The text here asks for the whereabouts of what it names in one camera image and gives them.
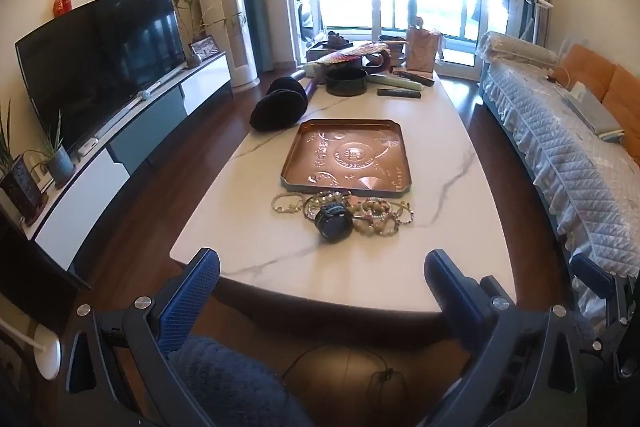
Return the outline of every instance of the sofa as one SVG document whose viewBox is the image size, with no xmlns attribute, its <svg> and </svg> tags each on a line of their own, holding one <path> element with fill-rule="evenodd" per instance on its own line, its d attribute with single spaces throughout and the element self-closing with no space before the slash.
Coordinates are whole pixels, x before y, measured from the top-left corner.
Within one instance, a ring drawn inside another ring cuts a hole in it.
<svg viewBox="0 0 640 427">
<path fill-rule="evenodd" d="M 494 32 L 482 36 L 480 92 L 517 147 L 566 252 L 584 254 L 607 271 L 640 268 L 640 79 L 576 44 L 558 59 L 549 50 Z M 625 130 L 604 142 L 562 101 L 583 83 Z M 594 327 L 604 302 L 579 281 L 575 305 Z"/>
</svg>

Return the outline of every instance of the tv screen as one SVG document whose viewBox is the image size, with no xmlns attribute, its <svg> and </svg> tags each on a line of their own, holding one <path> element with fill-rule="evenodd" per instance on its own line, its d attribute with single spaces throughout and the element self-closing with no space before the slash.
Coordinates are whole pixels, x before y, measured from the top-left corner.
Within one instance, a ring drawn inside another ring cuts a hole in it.
<svg viewBox="0 0 640 427">
<path fill-rule="evenodd" d="M 81 146 L 129 100 L 184 61 L 172 0 L 95 0 L 16 42 L 46 133 Z"/>
</svg>

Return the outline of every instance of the sofa armrest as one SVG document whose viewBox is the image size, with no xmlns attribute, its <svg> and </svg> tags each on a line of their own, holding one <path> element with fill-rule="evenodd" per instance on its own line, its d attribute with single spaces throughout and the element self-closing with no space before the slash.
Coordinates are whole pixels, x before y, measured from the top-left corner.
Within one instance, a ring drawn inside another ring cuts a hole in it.
<svg viewBox="0 0 640 427">
<path fill-rule="evenodd" d="M 476 55 L 485 62 L 513 60 L 548 69 L 558 63 L 558 56 L 545 48 L 498 32 L 487 32 L 478 41 Z"/>
</svg>

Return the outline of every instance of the tray rim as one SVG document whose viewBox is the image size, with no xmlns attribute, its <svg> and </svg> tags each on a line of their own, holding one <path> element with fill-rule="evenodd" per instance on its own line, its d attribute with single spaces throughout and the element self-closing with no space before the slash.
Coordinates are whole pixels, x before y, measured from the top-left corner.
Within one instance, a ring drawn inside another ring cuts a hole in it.
<svg viewBox="0 0 640 427">
<path fill-rule="evenodd" d="M 310 124 L 318 124 L 318 123 L 326 123 L 326 124 L 380 124 L 387 123 L 392 124 L 398 130 L 398 136 L 400 137 L 400 145 L 402 148 L 402 155 L 406 161 L 406 169 L 409 175 L 408 183 L 404 186 L 403 190 L 372 190 L 370 188 L 348 188 L 348 187 L 326 187 L 323 185 L 296 185 L 287 182 L 285 179 L 285 172 L 287 167 L 289 166 L 290 161 L 292 160 L 293 151 L 296 149 L 298 141 L 302 137 L 303 131 Z M 318 192 L 324 192 L 327 190 L 337 190 L 340 192 L 350 191 L 354 196 L 359 197 L 369 197 L 369 198 L 401 198 L 406 193 L 411 190 L 413 179 L 411 176 L 411 165 L 409 165 L 409 158 L 406 155 L 406 147 L 404 145 L 404 136 L 402 135 L 402 126 L 394 120 L 390 120 L 388 118 L 312 118 L 311 120 L 303 121 L 298 126 L 298 130 L 296 131 L 296 135 L 294 136 L 293 142 L 291 143 L 291 147 L 289 148 L 289 152 L 287 153 L 287 157 L 284 161 L 284 165 L 282 166 L 282 170 L 280 171 L 280 183 L 287 190 L 287 192 L 302 192 L 303 194 L 317 194 Z"/>
</svg>

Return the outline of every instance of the pile of jewelry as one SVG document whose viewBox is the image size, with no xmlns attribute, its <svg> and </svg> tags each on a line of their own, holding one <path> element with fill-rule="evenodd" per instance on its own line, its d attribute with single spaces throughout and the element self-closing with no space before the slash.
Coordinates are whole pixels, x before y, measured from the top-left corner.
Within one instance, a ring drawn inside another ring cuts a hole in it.
<svg viewBox="0 0 640 427">
<path fill-rule="evenodd" d="M 299 198 L 296 203 L 286 207 L 276 206 L 282 198 Z M 287 192 L 279 194 L 271 201 L 271 208 L 279 214 L 295 214 L 302 211 L 306 219 L 316 223 L 318 227 L 318 216 L 321 209 L 340 204 L 351 216 L 351 224 L 354 230 L 363 235 L 381 235 L 388 237 L 395 235 L 402 225 L 410 225 L 414 222 L 414 213 L 409 203 L 400 201 L 383 200 L 382 198 L 366 198 L 359 200 L 350 192 L 320 192 L 308 199 L 300 192 Z M 407 211 L 409 217 L 403 221 L 402 213 Z"/>
</svg>

